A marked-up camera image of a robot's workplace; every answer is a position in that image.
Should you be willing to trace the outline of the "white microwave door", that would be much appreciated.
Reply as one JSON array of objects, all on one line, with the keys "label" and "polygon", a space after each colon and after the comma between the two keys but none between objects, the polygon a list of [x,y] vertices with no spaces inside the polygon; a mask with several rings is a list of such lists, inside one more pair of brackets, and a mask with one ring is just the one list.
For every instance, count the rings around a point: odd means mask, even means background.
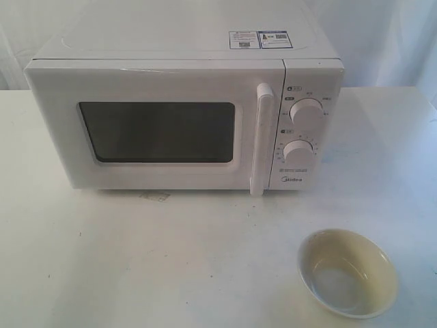
[{"label": "white microwave door", "polygon": [[280,59],[36,59],[25,74],[76,189],[269,187]]}]

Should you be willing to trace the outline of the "cream ceramic bowl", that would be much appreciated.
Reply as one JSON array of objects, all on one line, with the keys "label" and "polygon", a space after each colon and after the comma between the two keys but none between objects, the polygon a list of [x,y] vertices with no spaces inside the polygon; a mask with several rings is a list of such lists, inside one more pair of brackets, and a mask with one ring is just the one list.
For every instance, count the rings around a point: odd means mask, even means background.
[{"label": "cream ceramic bowl", "polygon": [[399,280],[389,257],[350,230],[324,229],[308,235],[298,249],[297,267],[311,295],[340,316],[375,318],[398,296]]}]

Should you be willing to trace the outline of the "white microwave oven body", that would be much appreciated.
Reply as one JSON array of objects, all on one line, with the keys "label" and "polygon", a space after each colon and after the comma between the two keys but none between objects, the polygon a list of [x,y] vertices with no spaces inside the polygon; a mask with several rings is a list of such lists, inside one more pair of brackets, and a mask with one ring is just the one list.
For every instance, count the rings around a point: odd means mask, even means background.
[{"label": "white microwave oven body", "polygon": [[[230,31],[287,31],[292,49],[230,49]],[[324,36],[310,27],[280,30],[239,30],[235,27],[204,26],[199,29],[175,27],[125,28],[84,24],[51,40],[36,59],[97,60],[255,60],[280,59],[285,66],[283,91],[276,123],[274,150],[267,190],[301,190],[308,186],[320,161],[330,115],[335,108],[344,68]],[[299,100],[318,100],[324,112],[319,122],[294,124],[290,108]],[[313,159],[308,164],[289,164],[284,147],[293,140],[308,141]]]}]

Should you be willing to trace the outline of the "clear tape patch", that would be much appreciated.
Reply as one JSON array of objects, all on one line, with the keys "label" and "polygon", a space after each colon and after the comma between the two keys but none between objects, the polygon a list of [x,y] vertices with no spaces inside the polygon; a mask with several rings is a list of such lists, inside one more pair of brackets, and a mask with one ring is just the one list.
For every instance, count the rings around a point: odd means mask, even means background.
[{"label": "clear tape patch", "polygon": [[153,202],[166,202],[170,195],[164,191],[144,191],[139,197]]}]

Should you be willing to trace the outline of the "lower white control knob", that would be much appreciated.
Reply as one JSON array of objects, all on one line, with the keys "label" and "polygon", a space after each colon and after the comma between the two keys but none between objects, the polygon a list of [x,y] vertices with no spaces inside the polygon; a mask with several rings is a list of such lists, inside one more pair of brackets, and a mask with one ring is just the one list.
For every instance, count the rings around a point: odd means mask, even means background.
[{"label": "lower white control knob", "polygon": [[289,164],[308,164],[313,159],[313,147],[305,140],[293,140],[283,149],[283,156]]}]

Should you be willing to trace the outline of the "white control knob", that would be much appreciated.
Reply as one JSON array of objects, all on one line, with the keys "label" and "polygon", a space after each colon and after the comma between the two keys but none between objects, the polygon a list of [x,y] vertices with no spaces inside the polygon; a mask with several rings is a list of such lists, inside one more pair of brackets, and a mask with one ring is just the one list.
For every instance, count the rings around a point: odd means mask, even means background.
[{"label": "white control knob", "polygon": [[299,100],[290,108],[290,118],[297,125],[319,122],[323,115],[321,103],[313,98]]},{"label": "white control knob", "polygon": [[289,164],[308,164],[313,159],[313,147],[305,140],[293,140],[283,149],[283,156]]}]

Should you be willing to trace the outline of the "upper white control knob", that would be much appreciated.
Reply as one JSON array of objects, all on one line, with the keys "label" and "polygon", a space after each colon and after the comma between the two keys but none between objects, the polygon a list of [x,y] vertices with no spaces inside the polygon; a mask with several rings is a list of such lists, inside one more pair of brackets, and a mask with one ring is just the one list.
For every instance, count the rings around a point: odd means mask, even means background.
[{"label": "upper white control knob", "polygon": [[299,100],[290,108],[290,118],[297,125],[319,122],[323,115],[321,103],[313,98]]}]

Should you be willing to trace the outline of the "blue warning sticker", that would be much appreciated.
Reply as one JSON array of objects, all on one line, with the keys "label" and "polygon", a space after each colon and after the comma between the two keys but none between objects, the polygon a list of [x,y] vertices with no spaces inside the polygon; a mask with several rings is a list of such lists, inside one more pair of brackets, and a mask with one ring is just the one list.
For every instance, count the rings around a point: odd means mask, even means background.
[{"label": "blue warning sticker", "polygon": [[287,31],[230,31],[230,49],[292,49]]}]

